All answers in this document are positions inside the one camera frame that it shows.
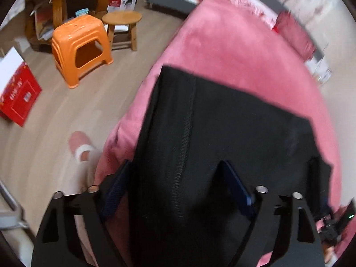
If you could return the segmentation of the round wooden stool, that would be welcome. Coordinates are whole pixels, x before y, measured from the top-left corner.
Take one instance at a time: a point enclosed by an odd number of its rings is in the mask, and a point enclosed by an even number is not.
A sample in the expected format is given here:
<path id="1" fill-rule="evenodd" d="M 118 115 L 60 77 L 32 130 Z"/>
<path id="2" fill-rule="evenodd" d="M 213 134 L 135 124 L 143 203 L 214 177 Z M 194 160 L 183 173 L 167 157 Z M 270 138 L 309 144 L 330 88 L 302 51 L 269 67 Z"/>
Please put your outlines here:
<path id="1" fill-rule="evenodd" d="M 132 51 L 137 51 L 137 24 L 141 21 L 142 14 L 135 11 L 116 11 L 105 14 L 102 22 L 107 25 L 107 36 L 109 45 L 112 48 L 114 44 L 115 29 L 119 32 L 127 32 L 128 41 L 122 41 L 121 45 L 130 45 Z"/>

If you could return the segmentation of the dark red pillow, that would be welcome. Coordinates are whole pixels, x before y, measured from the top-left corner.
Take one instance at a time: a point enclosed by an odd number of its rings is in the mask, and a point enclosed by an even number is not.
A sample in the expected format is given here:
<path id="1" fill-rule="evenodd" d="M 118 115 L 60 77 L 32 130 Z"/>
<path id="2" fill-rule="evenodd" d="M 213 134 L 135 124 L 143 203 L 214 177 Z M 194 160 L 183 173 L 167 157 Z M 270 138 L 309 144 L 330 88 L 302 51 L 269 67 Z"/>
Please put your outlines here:
<path id="1" fill-rule="evenodd" d="M 303 61 L 313 58 L 316 51 L 314 42 L 289 11 L 283 11 L 278 14 L 272 30 L 281 35 Z"/>

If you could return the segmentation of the wooden desk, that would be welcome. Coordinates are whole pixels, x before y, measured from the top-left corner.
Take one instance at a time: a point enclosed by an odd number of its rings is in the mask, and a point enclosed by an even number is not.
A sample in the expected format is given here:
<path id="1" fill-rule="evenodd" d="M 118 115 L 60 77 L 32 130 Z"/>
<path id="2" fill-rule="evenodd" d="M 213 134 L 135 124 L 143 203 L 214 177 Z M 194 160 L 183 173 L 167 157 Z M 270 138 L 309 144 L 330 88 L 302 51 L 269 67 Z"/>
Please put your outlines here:
<path id="1" fill-rule="evenodd" d="M 57 28 L 83 8 L 88 8 L 90 15 L 101 19 L 107 13 L 108 5 L 109 0 L 25 0 L 25 36 L 31 49 L 49 51 L 50 41 L 40 38 L 36 33 L 35 15 L 41 6 L 49 6 L 52 14 L 49 22 Z"/>

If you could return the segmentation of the right bedside table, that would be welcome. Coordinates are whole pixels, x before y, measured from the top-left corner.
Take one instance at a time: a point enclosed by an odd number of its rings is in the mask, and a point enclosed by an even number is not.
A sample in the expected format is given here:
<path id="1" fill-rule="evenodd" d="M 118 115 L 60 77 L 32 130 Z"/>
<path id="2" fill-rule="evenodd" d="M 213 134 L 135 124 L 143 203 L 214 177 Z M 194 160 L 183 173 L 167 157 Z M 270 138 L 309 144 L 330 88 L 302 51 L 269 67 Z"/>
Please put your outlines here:
<path id="1" fill-rule="evenodd" d="M 324 55 L 324 50 L 327 49 L 328 44 L 324 49 L 320 50 L 316 48 L 313 53 L 313 57 L 305 62 L 305 66 L 309 70 L 311 76 L 319 85 L 327 83 L 332 76 L 332 69 Z"/>

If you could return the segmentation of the orange plastic stool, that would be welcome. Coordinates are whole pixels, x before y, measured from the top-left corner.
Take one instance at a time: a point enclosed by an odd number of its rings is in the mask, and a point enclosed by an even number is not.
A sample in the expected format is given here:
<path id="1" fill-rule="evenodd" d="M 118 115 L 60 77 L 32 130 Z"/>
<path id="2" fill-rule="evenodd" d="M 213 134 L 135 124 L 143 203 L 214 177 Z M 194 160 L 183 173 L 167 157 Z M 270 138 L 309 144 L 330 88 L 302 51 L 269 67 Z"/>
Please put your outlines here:
<path id="1" fill-rule="evenodd" d="M 55 65 L 70 89 L 97 66 L 113 63 L 103 22 L 88 14 L 58 26 L 51 47 Z"/>

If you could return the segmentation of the pink bed blanket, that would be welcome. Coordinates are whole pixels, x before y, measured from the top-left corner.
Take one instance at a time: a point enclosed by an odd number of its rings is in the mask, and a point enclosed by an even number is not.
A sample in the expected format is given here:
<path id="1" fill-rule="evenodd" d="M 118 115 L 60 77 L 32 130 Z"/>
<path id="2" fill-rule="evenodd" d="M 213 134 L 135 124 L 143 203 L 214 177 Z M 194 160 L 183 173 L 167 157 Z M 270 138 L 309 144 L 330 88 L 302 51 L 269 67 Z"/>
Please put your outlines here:
<path id="1" fill-rule="evenodd" d="M 85 168 L 80 171 L 79 194 L 91 185 L 100 185 L 126 160 L 131 162 L 129 183 L 139 134 L 164 66 L 246 92 L 308 120 L 316 145 L 331 166 L 328 204 L 334 211 L 340 202 L 340 162 L 330 116 L 314 79 L 303 59 L 277 32 L 228 0 L 202 0 L 183 22 L 142 82 L 103 150 L 90 152 Z M 127 192 L 106 227 L 126 266 L 133 266 Z"/>

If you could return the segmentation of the patterned curtain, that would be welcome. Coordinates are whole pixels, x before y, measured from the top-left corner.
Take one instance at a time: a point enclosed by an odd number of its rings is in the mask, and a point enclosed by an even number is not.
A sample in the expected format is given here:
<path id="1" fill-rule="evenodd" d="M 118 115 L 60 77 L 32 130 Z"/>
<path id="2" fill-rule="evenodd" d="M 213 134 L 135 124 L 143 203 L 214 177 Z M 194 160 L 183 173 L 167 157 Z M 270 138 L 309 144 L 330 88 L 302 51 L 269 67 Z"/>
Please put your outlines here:
<path id="1" fill-rule="evenodd" d="M 278 0 L 309 30 L 321 49 L 355 48 L 355 20 L 342 0 Z"/>

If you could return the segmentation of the pink floral crumpled cloth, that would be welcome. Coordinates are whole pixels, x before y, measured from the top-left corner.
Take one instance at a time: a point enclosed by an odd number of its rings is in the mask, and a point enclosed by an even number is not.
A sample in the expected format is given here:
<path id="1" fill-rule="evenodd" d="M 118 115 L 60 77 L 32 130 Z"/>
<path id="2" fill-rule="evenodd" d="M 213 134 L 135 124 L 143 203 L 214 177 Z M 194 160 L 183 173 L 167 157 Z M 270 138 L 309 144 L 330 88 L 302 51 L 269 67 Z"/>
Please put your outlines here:
<path id="1" fill-rule="evenodd" d="M 228 0 L 238 8 L 243 8 L 260 18 L 270 29 L 276 24 L 277 14 L 260 0 Z"/>

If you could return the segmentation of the black pants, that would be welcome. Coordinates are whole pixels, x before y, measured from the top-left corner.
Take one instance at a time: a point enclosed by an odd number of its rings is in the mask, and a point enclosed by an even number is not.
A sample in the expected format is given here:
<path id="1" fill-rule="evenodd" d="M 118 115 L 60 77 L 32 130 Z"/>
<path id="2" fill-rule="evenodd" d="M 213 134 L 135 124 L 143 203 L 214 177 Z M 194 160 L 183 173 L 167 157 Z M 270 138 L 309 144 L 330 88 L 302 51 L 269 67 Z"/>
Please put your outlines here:
<path id="1" fill-rule="evenodd" d="M 130 170 L 133 266 L 229 266 L 250 225 L 219 162 L 249 190 L 302 194 L 314 222 L 331 166 L 308 120 L 253 95 L 164 66 Z"/>

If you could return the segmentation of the light blue round container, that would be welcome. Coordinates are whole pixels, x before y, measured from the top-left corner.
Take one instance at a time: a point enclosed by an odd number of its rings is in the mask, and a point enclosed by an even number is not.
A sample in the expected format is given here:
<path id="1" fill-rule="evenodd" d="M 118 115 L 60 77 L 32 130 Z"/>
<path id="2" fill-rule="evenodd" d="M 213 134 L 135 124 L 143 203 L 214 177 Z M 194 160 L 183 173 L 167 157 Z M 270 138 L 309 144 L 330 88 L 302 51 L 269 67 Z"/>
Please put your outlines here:
<path id="1" fill-rule="evenodd" d="M 83 16 L 83 15 L 86 15 L 86 14 L 89 14 L 89 9 L 88 8 L 83 8 L 83 9 L 77 10 L 75 12 L 75 16 L 76 17 L 80 17 L 80 16 Z"/>

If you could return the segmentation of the pink slipper foot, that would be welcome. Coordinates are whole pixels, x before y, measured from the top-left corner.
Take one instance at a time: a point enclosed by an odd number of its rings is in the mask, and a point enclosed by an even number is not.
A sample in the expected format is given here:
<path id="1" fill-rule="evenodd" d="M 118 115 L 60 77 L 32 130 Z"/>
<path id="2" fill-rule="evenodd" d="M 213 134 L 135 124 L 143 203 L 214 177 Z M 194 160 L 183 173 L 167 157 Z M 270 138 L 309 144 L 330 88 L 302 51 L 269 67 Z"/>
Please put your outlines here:
<path id="1" fill-rule="evenodd" d="M 88 161 L 90 152 L 95 150 L 89 137 L 82 131 L 75 131 L 70 135 L 68 146 L 77 162 Z"/>

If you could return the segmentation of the red cardboard box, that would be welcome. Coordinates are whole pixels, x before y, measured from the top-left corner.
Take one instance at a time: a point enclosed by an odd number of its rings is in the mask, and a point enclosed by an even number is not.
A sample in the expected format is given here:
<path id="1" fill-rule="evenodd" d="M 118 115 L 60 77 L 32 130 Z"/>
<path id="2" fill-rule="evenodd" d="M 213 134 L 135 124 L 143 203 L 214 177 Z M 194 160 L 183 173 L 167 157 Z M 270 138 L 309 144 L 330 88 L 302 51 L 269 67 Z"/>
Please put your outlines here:
<path id="1" fill-rule="evenodd" d="M 23 127 L 41 91 L 29 66 L 22 62 L 1 94 L 1 117 Z"/>

